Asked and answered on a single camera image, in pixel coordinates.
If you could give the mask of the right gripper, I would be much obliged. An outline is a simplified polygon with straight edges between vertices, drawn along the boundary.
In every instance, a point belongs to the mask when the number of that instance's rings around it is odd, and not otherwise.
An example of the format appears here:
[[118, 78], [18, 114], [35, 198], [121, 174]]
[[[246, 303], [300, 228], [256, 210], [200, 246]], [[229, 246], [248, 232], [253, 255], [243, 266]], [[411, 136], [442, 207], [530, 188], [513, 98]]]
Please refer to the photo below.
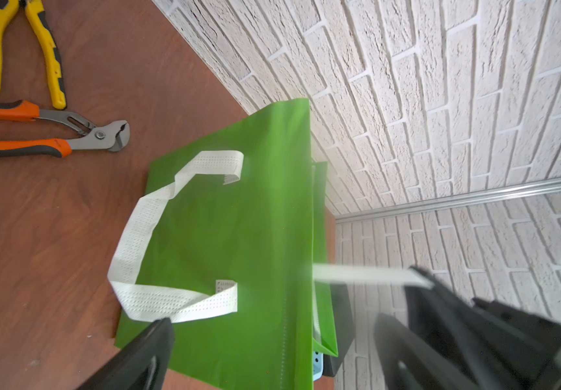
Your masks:
[[428, 285], [407, 286], [410, 330], [436, 354], [446, 389], [561, 389], [561, 324], [499, 301], [468, 305], [416, 266]]

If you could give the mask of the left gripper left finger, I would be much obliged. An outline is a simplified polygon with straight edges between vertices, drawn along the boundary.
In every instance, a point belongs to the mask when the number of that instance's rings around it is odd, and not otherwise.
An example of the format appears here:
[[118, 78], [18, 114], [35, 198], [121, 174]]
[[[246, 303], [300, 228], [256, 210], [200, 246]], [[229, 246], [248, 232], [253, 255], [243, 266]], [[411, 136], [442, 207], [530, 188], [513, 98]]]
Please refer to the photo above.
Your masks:
[[171, 320], [156, 320], [79, 388], [161, 389], [174, 341]]

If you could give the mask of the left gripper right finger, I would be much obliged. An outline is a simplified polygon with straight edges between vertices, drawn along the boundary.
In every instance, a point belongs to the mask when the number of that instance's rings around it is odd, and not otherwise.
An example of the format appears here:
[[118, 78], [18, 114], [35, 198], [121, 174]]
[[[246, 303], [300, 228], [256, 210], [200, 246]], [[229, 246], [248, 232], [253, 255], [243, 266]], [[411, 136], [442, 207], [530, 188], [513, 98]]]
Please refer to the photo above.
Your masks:
[[479, 313], [410, 313], [404, 326], [379, 314], [374, 340], [390, 389], [477, 389], [462, 355], [463, 343], [476, 340], [483, 323]]

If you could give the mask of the green insulated delivery bag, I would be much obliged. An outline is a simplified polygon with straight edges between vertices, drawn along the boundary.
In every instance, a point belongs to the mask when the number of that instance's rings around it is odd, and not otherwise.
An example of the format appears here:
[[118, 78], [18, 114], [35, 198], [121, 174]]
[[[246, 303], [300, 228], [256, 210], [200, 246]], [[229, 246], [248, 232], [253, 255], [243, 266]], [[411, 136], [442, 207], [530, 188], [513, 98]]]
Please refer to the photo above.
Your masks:
[[167, 319], [171, 370], [221, 389], [313, 388], [314, 356], [337, 354], [325, 174], [305, 98], [152, 162], [108, 271], [117, 346]]

